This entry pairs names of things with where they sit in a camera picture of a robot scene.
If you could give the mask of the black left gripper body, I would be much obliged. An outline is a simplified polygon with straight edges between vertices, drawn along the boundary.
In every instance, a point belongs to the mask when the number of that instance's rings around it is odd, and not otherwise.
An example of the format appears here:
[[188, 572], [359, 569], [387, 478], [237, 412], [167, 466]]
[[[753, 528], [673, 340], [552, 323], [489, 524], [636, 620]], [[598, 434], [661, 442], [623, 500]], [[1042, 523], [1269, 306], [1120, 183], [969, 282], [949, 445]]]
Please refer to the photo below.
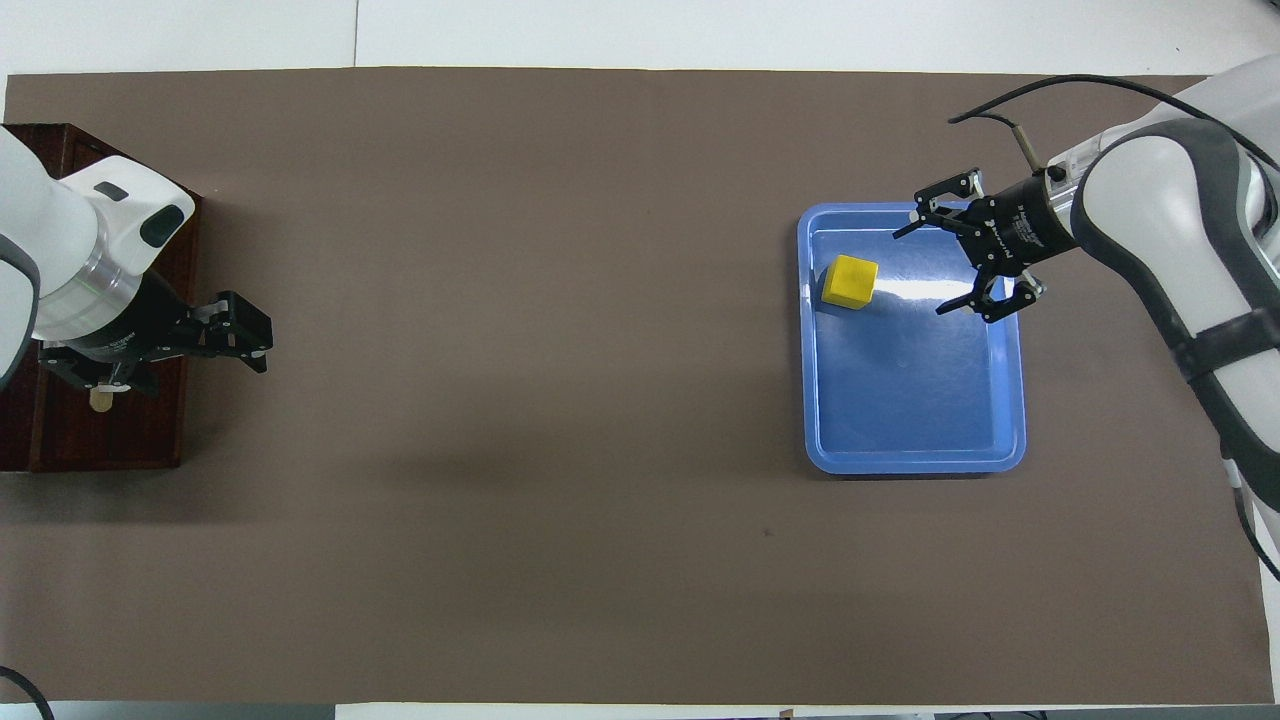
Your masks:
[[200, 331], [192, 306], [156, 270], [131, 279], [132, 296], [93, 329], [58, 331], [40, 341], [40, 366], [69, 386], [100, 393], [156, 393], [150, 365], [180, 357]]

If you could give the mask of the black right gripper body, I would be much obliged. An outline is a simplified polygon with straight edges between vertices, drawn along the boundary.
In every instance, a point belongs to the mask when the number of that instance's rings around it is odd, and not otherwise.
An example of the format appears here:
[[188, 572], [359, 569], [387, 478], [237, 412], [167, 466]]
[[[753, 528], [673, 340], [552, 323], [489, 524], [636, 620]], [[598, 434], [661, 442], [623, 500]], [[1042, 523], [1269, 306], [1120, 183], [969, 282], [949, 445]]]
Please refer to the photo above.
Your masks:
[[968, 206], [968, 218], [988, 227], [1010, 266], [1030, 266], [1076, 247], [1062, 225], [1043, 178], [1025, 178]]

